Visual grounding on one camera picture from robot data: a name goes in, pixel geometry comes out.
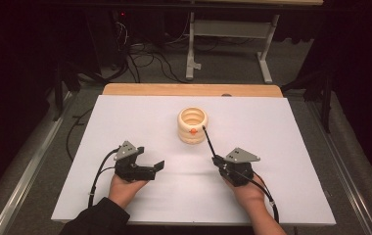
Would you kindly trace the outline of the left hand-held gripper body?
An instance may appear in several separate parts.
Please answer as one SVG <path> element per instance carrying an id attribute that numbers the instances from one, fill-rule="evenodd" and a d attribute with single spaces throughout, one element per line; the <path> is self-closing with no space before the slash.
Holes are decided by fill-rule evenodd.
<path id="1" fill-rule="evenodd" d="M 129 141 L 124 141 L 115 155 L 115 174 L 128 182 L 137 180 L 154 180 L 156 171 L 151 166 L 141 166 L 136 163 L 137 148 Z"/>

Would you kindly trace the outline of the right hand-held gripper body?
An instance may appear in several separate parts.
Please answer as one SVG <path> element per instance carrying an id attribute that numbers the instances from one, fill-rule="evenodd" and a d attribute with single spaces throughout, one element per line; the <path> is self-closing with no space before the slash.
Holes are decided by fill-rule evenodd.
<path id="1" fill-rule="evenodd" d="M 259 161 L 259 156 L 244 149 L 235 148 L 223 158 L 220 174 L 234 187 L 244 186 L 254 177 L 252 162 Z"/>

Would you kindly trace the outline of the black pen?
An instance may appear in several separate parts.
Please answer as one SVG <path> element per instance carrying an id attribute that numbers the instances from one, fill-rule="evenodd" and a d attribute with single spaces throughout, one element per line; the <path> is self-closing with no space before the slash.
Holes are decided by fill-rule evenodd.
<path id="1" fill-rule="evenodd" d="M 212 144 L 210 142 L 210 138 L 209 138 L 209 134 L 207 132 L 207 128 L 204 125 L 202 125 L 202 129 L 203 129 L 203 132 L 204 132 L 204 134 L 205 134 L 205 136 L 207 138 L 207 142 L 209 144 L 209 149 L 211 151 L 211 154 L 212 154 L 213 157 L 215 157 L 216 156 L 216 153 L 215 153 L 215 150 L 214 150 L 214 148 L 213 148 L 213 146 L 212 146 Z"/>

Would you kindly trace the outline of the cream ribbed pen holder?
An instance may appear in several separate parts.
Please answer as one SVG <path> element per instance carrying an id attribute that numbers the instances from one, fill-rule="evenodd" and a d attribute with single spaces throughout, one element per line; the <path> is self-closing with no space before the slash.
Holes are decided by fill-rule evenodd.
<path id="1" fill-rule="evenodd" d="M 198 107 L 183 109 L 177 117 L 177 132 L 181 141 L 186 144 L 199 144 L 205 140 L 203 127 L 207 127 L 209 116 Z"/>

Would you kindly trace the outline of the person's left hand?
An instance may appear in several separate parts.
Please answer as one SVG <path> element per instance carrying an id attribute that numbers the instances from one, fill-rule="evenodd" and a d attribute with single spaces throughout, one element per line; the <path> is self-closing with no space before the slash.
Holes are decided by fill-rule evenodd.
<path id="1" fill-rule="evenodd" d="M 108 198 L 122 209 L 126 209 L 136 194 L 147 184 L 147 181 L 128 182 L 113 176 Z"/>

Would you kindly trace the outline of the person's right hand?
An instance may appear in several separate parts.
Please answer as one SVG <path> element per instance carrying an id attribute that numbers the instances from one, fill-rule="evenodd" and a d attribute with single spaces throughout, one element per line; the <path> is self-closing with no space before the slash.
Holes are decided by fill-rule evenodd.
<path id="1" fill-rule="evenodd" d="M 224 180 L 224 182 L 232 190 L 238 204 L 245 211 L 257 210 L 265 207 L 264 193 L 253 183 L 234 187 L 227 180 Z"/>

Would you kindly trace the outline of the white board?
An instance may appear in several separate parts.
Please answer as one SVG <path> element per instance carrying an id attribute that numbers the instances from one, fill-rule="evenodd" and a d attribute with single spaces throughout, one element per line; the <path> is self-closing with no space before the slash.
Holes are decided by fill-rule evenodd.
<path id="1" fill-rule="evenodd" d="M 212 163 L 205 140 L 186 144 L 178 114 L 198 107 L 209 116 L 207 132 L 216 154 L 240 147 L 260 157 L 253 165 L 265 181 L 286 225 L 332 225 L 335 218 L 285 98 L 98 97 L 69 175 L 53 211 L 56 221 L 75 218 L 109 192 L 111 150 L 124 141 L 142 146 L 140 165 L 164 168 L 128 206 L 133 224 L 245 225 L 248 218 Z"/>

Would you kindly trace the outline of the wooden table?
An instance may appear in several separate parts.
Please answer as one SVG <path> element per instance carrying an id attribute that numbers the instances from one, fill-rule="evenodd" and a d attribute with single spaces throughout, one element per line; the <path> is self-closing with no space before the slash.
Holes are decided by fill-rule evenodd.
<path id="1" fill-rule="evenodd" d="M 103 94 L 132 96 L 283 97 L 281 89 L 278 86 L 260 84 L 112 83 L 105 86 Z"/>

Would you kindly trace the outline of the black metal stand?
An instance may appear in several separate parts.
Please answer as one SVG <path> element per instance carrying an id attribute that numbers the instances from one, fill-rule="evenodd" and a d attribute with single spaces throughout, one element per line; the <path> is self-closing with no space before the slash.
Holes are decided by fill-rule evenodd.
<path id="1" fill-rule="evenodd" d="M 64 94 L 61 63 L 57 63 L 57 66 L 55 68 L 54 94 L 56 108 L 54 121 L 57 121 L 61 117 L 62 112 L 64 110 Z"/>
<path id="2" fill-rule="evenodd" d="M 323 92 L 322 92 L 322 108 L 321 108 L 321 123 L 324 130 L 329 133 L 329 115 L 331 110 L 331 88 L 332 80 L 329 75 L 324 78 Z"/>

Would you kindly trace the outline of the black box with red light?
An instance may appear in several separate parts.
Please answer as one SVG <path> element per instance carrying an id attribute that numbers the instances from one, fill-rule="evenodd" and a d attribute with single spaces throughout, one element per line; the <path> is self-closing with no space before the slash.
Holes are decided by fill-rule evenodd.
<path id="1" fill-rule="evenodd" d="M 112 10 L 91 9 L 86 13 L 90 35 L 101 69 L 116 71 L 125 61 L 125 30 Z"/>

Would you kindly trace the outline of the aluminium floor rail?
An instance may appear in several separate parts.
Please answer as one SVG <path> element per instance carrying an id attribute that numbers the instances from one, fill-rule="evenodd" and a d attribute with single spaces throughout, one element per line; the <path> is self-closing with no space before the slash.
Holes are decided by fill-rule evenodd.
<path id="1" fill-rule="evenodd" d="M 0 235 L 6 235 L 16 218 L 37 174 L 46 153 L 63 123 L 63 115 L 71 106 L 75 92 L 62 93 L 61 110 L 55 105 L 51 92 L 48 114 L 35 127 L 0 180 Z"/>
<path id="2" fill-rule="evenodd" d="M 354 183 L 347 166 L 345 165 L 339 150 L 336 147 L 331 134 L 325 130 L 321 123 L 320 112 L 316 105 L 312 102 L 307 102 L 306 106 L 311 112 L 316 124 L 318 125 L 321 135 L 323 136 L 326 145 L 331 153 L 333 164 L 338 173 L 338 177 L 341 184 L 344 187 L 345 193 L 349 199 L 349 204 L 352 207 L 356 218 L 358 219 L 362 231 L 365 235 L 372 235 L 372 215 L 365 203 L 364 198 L 358 191 L 356 184 Z"/>

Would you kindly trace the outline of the white metal frame desk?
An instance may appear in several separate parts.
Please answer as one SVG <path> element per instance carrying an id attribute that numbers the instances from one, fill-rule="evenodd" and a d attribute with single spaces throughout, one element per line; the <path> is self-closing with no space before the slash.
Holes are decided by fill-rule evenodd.
<path id="1" fill-rule="evenodd" d="M 194 5 L 197 5 L 198 3 L 225 3 L 245 5 L 248 7 L 315 7 L 322 6 L 324 0 L 190 0 L 190 2 Z M 195 61 L 195 37 L 213 36 L 262 40 L 264 44 L 262 49 L 256 52 L 256 60 L 263 81 L 265 83 L 272 83 L 266 56 L 279 19 L 279 14 L 273 14 L 269 20 L 263 22 L 250 22 L 244 20 L 196 20 L 195 13 L 191 12 L 189 14 L 189 44 L 185 73 L 186 79 L 192 80 L 194 78 L 194 71 L 201 68 L 201 64 Z"/>

